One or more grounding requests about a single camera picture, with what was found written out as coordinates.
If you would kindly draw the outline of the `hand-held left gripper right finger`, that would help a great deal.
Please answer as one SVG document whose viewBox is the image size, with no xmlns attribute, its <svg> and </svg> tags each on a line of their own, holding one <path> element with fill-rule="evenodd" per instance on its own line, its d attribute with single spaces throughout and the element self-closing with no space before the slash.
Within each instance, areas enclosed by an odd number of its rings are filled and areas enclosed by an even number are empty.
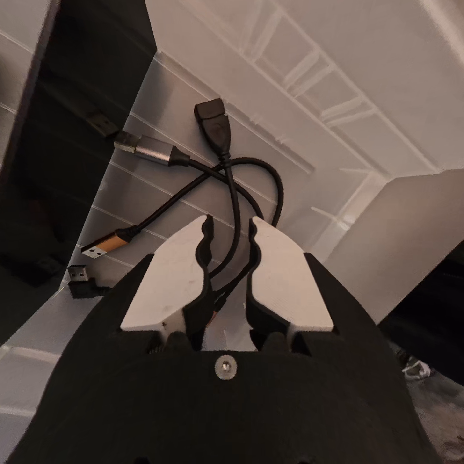
<svg viewBox="0 0 464 464">
<path fill-rule="evenodd" d="M 303 249 L 259 217 L 249 222 L 246 319 L 257 332 L 331 332 L 334 322 Z"/>
</svg>

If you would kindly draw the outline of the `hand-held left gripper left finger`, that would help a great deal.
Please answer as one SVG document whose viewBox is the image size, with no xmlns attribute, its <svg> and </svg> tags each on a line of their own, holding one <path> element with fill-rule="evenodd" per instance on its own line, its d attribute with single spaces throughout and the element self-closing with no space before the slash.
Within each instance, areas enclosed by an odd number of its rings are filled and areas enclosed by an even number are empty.
<svg viewBox="0 0 464 464">
<path fill-rule="evenodd" d="M 207 268 L 213 236 L 212 216 L 200 216 L 155 251 L 121 330 L 202 332 L 206 328 L 214 312 Z"/>
</svg>

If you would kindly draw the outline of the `clear plastic bin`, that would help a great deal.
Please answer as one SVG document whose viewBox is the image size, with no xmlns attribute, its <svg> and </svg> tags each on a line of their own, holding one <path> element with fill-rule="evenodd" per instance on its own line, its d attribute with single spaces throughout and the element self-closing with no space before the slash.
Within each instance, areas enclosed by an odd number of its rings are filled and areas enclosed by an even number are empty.
<svg viewBox="0 0 464 464">
<path fill-rule="evenodd" d="M 50 1 L 1 1 L 1 168 Z M 277 228 L 324 263 L 392 341 L 463 367 L 463 71 L 427 1 L 146 1 L 157 51 L 122 131 L 213 167 L 194 107 L 221 98 L 232 159 L 281 177 Z M 253 207 L 228 185 L 115 149 L 67 267 L 113 287 L 192 220 L 214 219 L 212 287 L 249 261 Z M 1 293 L 1 345 L 54 288 Z"/>
</svg>

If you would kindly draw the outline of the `dark bin divider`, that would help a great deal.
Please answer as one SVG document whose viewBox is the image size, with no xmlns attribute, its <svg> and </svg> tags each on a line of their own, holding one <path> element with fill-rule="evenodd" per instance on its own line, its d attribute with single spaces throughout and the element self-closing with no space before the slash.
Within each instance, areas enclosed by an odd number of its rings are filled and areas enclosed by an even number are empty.
<svg viewBox="0 0 464 464">
<path fill-rule="evenodd" d="M 1 168 L 1 293 L 58 285 L 156 50 L 146 1 L 50 1 Z"/>
</svg>

